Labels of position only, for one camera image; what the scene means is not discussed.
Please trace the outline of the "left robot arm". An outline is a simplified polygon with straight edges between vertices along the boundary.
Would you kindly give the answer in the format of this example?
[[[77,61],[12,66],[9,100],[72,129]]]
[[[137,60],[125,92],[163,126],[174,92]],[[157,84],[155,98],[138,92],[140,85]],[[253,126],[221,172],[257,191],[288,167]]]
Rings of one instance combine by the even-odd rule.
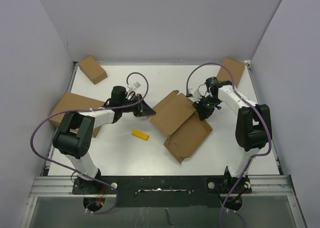
[[[79,181],[90,193],[97,193],[102,186],[101,172],[89,154],[93,130],[118,122],[123,113],[133,113],[135,117],[156,115],[141,94],[133,94],[132,98],[127,95],[125,87],[114,86],[111,97],[97,111],[65,113],[53,138],[54,148],[71,161],[79,171]]]

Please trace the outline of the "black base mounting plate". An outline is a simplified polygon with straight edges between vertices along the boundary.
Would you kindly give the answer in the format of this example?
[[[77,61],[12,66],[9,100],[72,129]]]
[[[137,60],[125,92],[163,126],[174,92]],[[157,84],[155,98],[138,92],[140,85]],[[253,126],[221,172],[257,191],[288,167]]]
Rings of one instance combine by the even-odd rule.
[[[107,198],[116,197],[117,208],[180,208],[204,206],[219,208],[224,203],[233,209],[242,205],[242,195],[250,194],[252,186],[245,176],[241,181],[227,175],[196,176],[102,176],[105,184],[74,180],[72,193],[84,195],[83,205],[98,211]]]

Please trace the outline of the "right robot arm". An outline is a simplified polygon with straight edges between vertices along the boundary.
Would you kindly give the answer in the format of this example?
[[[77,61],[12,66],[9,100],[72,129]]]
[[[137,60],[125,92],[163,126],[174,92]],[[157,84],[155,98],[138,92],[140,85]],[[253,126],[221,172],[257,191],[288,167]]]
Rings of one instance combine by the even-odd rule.
[[[233,87],[231,81],[218,81],[216,77],[206,79],[207,96],[195,98],[193,106],[200,120],[208,119],[220,103],[225,103],[237,116],[235,157],[226,167],[228,176],[223,178],[222,186],[228,192],[240,187],[239,178],[248,173],[253,159],[263,156],[259,153],[272,140],[270,108],[249,100]]]

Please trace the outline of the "small folded cardboard box left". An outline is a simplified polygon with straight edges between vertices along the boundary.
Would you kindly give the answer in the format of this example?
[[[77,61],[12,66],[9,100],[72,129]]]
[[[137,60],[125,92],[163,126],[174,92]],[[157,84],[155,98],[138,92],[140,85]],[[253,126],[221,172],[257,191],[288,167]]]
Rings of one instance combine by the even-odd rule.
[[[79,61],[78,66],[85,76],[95,85],[108,77],[107,72],[92,56],[88,56]]]

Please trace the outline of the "large folded cardboard box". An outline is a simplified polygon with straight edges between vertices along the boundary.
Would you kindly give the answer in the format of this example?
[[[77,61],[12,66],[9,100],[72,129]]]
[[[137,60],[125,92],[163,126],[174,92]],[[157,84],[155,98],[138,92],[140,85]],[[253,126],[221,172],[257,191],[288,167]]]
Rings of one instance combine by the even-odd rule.
[[[104,101],[92,99],[89,97],[73,94],[71,92],[65,92],[62,98],[58,101],[56,106],[53,108],[50,115],[61,111],[74,111],[74,110],[89,110],[90,108],[96,109],[101,107]],[[49,122],[55,127],[59,127],[65,113],[61,113],[49,119]],[[92,132],[92,138],[96,138],[101,127],[97,127]]]

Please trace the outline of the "yellow wooden block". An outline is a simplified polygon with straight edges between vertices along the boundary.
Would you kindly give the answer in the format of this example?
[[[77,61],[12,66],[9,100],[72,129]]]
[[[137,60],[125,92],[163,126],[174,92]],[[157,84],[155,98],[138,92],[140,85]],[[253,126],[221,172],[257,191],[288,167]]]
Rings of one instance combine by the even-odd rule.
[[[136,129],[134,129],[131,134],[132,134],[134,137],[140,138],[140,139],[145,140],[145,141],[147,141],[148,138],[149,138],[149,135],[148,135],[148,134],[146,134],[146,133],[144,133],[144,132],[141,132],[141,131],[139,131],[139,130],[136,130]]]

